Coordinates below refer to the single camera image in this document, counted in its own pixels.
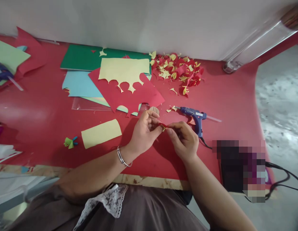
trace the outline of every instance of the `gray shirt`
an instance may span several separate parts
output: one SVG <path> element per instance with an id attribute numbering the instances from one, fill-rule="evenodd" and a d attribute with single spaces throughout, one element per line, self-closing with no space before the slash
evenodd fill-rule
<path id="1" fill-rule="evenodd" d="M 53 186 L 36 197 L 9 230 L 73 230 L 85 203 L 70 200 L 59 186 Z M 98 203 L 77 230 L 205 231 L 207 228 L 175 191 L 129 185 L 119 218 L 114 218 Z"/>

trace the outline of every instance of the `lace trim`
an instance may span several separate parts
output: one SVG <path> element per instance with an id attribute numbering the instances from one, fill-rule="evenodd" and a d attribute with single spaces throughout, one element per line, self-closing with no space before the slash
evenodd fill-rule
<path id="1" fill-rule="evenodd" d="M 102 194 L 90 198 L 86 204 L 85 208 L 82 211 L 82 214 L 74 227 L 75 231 L 90 214 L 90 212 L 96 207 L 96 205 L 101 202 L 104 205 L 104 208 L 109 214 L 114 218 L 119 218 L 122 210 L 122 202 L 124 200 L 124 195 L 128 189 L 128 186 L 125 184 L 115 185 L 111 189 L 103 192 Z"/>

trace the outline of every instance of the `hand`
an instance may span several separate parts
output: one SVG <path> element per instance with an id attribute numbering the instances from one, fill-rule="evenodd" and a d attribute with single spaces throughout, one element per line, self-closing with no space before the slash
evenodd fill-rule
<path id="1" fill-rule="evenodd" d="M 183 121 L 172 123 L 168 127 L 166 131 L 174 144 L 177 155 L 184 163 L 193 161 L 197 157 L 198 135 Z"/>
<path id="2" fill-rule="evenodd" d="M 156 118 L 160 116 L 153 111 L 144 111 L 136 123 L 130 143 L 127 145 L 131 152 L 140 155 L 147 151 L 162 133 L 160 122 Z"/>

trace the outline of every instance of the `sleeve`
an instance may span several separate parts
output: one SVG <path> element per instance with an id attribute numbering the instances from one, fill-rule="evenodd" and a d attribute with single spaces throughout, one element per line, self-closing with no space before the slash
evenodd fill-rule
<path id="1" fill-rule="evenodd" d="M 85 202 L 71 201 L 58 185 L 38 195 L 8 230 L 72 230 Z"/>

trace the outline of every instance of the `red table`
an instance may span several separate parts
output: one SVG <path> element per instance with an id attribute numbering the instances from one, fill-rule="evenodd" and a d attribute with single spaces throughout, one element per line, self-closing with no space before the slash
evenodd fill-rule
<path id="1" fill-rule="evenodd" d="M 12 44 L 14 39 L 0 36 L 0 40 Z M 42 43 L 47 50 L 48 62 L 33 70 L 19 81 L 24 91 L 9 86 L 0 91 L 0 122 L 5 126 L 1 144 L 13 144 L 23 154 L 10 158 L 4 164 L 35 166 L 49 165 L 77 167 L 108 153 L 118 145 L 129 142 L 137 118 L 126 118 L 123 112 L 71 110 L 73 98 L 61 89 L 66 71 L 60 69 L 68 44 Z M 259 60 L 240 68 L 232 75 L 222 70 L 222 62 L 201 61 L 205 82 L 190 87 L 189 98 L 176 96 L 171 88 L 178 89 L 181 82 L 157 81 L 165 102 L 159 106 L 160 120 L 164 124 L 188 121 L 177 112 L 167 113 L 170 106 L 198 109 L 222 120 L 221 123 L 203 121 L 203 136 L 209 146 L 212 140 L 248 141 L 249 146 L 260 146 L 263 134 L 255 101 L 255 79 Z M 117 119 L 123 135 L 85 149 L 81 131 L 98 124 Z M 68 149 L 63 145 L 66 137 L 78 136 L 79 145 Z M 216 154 L 200 143 L 198 156 L 221 179 Z M 186 180 L 184 166 L 176 156 L 166 133 L 160 135 L 154 145 L 140 157 L 125 174 Z"/>

